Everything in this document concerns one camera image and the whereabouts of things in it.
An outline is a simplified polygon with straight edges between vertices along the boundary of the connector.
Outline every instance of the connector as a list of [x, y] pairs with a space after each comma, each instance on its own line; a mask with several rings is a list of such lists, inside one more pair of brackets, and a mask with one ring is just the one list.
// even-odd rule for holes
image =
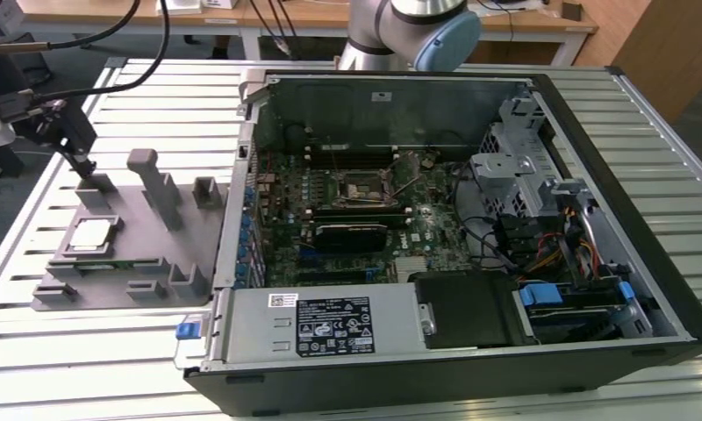
[[4, 123], [12, 124], [43, 113], [43, 109], [33, 105], [31, 89], [0, 95], [0, 120]]
[[290, 48], [290, 44], [286, 42], [285, 39], [277, 39], [275, 40], [275, 43], [277, 43], [277, 47], [279, 48], [279, 50], [289, 56], [291, 57], [291, 48]]
[[21, 44], [0, 44], [0, 54], [25, 54], [49, 51], [48, 42], [25, 42]]

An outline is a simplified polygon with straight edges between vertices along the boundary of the motherboard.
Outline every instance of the motherboard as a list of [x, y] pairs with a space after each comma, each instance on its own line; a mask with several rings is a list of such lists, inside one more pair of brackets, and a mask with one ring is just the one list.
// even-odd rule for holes
[[473, 268], [450, 203], [454, 165], [433, 150], [266, 153], [267, 286], [407, 282], [415, 272]]

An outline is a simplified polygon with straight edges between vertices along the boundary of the table leg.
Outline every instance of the table leg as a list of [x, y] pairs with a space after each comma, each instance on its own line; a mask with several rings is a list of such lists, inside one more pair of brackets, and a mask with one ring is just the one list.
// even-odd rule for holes
[[586, 38], [586, 32], [569, 32], [566, 34], [565, 42], [560, 46], [554, 59], [552, 60], [552, 66], [573, 66], [574, 59], [581, 52]]
[[260, 60], [260, 29], [240, 29], [242, 44], [244, 46], [244, 58], [250, 61]]

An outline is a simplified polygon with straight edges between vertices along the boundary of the cpu socket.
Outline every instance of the cpu socket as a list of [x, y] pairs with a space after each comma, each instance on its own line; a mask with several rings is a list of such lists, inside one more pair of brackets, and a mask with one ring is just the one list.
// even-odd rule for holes
[[337, 174], [333, 206], [345, 209], [387, 208], [397, 205], [385, 171], [346, 171]]

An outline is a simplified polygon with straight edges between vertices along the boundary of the green circuit board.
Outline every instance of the green circuit board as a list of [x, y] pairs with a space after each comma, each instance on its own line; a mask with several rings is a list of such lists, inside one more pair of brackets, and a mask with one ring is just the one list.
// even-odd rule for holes
[[[446, 170], [449, 166], [431, 160], [423, 168], [426, 156], [425, 152], [407, 153], [381, 176], [370, 170], [309, 169], [301, 156], [274, 154], [270, 163], [262, 163], [267, 171], [259, 178], [266, 181], [259, 184], [259, 192], [267, 232], [268, 287], [398, 282], [394, 260], [399, 257], [422, 256], [430, 270], [473, 268], [468, 244], [447, 203], [446, 192], [453, 181]], [[318, 222], [306, 215], [307, 209], [333, 209], [343, 195], [363, 197], [358, 203], [366, 203], [365, 200], [375, 203], [373, 198], [378, 197], [377, 181], [381, 179], [387, 182], [386, 193], [395, 194], [398, 210], [391, 210], [390, 214], [379, 210], [375, 221], [406, 221], [403, 226], [387, 231], [385, 250], [333, 255], [315, 253], [307, 237]], [[338, 218], [338, 223], [349, 221], [343, 215], [333, 218]]]

